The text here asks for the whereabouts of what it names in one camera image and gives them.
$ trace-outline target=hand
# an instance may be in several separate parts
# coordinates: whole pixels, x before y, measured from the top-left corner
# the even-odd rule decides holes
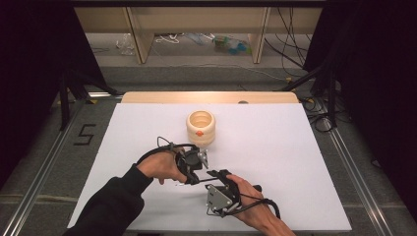
[[[175,163],[175,154],[180,149],[174,151],[162,151],[150,155],[144,159],[137,168],[149,178],[159,179],[159,184],[163,185],[165,179],[173,179],[185,183],[187,177],[183,175]]]
[[[248,181],[241,177],[233,174],[227,175],[226,177],[237,184],[241,194],[256,199],[264,198],[261,192],[256,190]],[[258,201],[256,199],[241,196],[242,206],[245,207]],[[253,206],[235,214],[235,216],[248,226],[254,227],[266,235],[294,235],[291,229],[289,229],[282,220],[277,218],[266,204]]]

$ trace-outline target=right hand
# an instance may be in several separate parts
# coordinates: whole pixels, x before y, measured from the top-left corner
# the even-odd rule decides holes
[[[237,184],[241,194],[257,199],[264,198],[261,192],[256,190],[243,178],[233,174],[227,175],[226,178]],[[250,205],[256,201],[258,200],[241,196],[242,207]],[[289,229],[282,220],[277,218],[266,204],[253,206],[240,213],[234,214],[234,216],[242,220],[248,226],[256,228],[266,235],[294,235],[291,229]]]

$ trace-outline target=floor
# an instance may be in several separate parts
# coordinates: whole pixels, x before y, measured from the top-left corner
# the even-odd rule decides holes
[[[246,35],[231,37],[247,40]],[[302,63],[297,51],[278,40],[286,35],[268,35],[273,47],[282,51],[297,63]],[[231,55],[215,48],[210,39],[195,34],[177,35],[179,43],[166,40],[155,42],[146,64],[139,65],[134,55],[124,55],[116,47],[123,42],[123,34],[88,34],[91,48],[107,83],[118,90],[275,90],[284,87],[287,79],[306,72],[297,65],[282,60],[265,44],[260,64],[253,64],[246,52]],[[297,45],[308,49],[309,36],[296,35]],[[310,97],[313,81],[297,88],[302,98]],[[100,91],[88,87],[91,92]],[[354,121],[349,119],[341,97],[337,100],[337,128],[328,128],[326,119],[317,114],[326,111],[326,97],[305,99],[306,114],[312,116],[314,132],[325,163],[353,230],[341,233],[296,232],[297,235],[417,235],[416,222],[390,184],[384,172],[374,165],[372,153],[363,141]],[[71,218],[72,211],[89,175],[89,169],[104,136],[119,98],[101,97],[90,102],[74,101],[72,123],[58,149],[54,142],[62,136],[59,100],[52,105],[50,116],[43,124],[42,132],[33,143],[31,152],[23,158],[7,184],[0,192],[0,230],[3,232],[12,219],[19,203],[30,189],[43,161],[52,154],[51,167],[30,211],[24,215],[19,235],[60,235]],[[90,141],[80,137],[84,129],[92,134]],[[380,216],[372,215],[379,210]],[[378,223],[384,219],[385,226]],[[126,232],[125,235],[137,235]],[[166,232],[166,236],[183,235]]]

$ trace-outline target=white table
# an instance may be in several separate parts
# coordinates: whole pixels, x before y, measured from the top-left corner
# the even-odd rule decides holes
[[[228,169],[263,187],[294,231],[348,231],[351,226],[301,104],[142,103],[118,104],[69,226],[87,200],[113,176],[122,176],[156,137],[187,143],[185,121],[194,110],[216,118],[208,147],[210,169]],[[205,170],[197,171],[201,179]],[[178,186],[154,181],[144,192],[145,208],[129,226],[146,232],[252,232],[232,216],[206,215],[203,184]]]

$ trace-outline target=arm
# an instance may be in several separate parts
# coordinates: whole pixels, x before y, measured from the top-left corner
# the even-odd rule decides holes
[[[236,176],[227,175],[228,179],[235,182],[241,194],[263,199],[261,192],[256,190],[248,181]],[[242,206],[254,203],[256,200],[242,196]],[[249,208],[235,215],[248,226],[254,227],[268,236],[289,236],[294,235],[291,229],[279,218],[277,218],[268,205],[258,205]]]
[[[132,165],[122,178],[110,179],[89,199],[77,223],[64,235],[122,235],[144,208],[141,194],[153,178],[160,184],[164,179],[187,180],[171,151],[153,154],[138,166]]]

